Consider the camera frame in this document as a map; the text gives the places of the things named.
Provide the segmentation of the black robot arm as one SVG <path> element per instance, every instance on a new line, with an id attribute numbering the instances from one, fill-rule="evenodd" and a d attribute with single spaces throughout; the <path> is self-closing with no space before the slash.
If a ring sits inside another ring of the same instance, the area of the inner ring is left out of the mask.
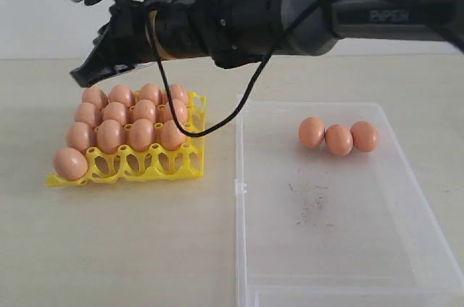
<path id="1" fill-rule="evenodd" d="M 113 1 L 71 72 L 83 88 L 157 60 L 210 57 L 231 69 L 266 52 L 319 56 L 343 38 L 463 42 L 463 0 Z"/>

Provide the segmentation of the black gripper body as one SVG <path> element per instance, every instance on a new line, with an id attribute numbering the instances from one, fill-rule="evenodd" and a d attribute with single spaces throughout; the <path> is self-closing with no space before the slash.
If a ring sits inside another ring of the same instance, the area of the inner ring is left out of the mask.
<path id="1" fill-rule="evenodd" d="M 269 51 L 295 55 L 280 36 L 289 26 L 287 0 L 130 0 L 110 8 L 95 39 L 109 64 L 211 57 L 230 69 Z"/>

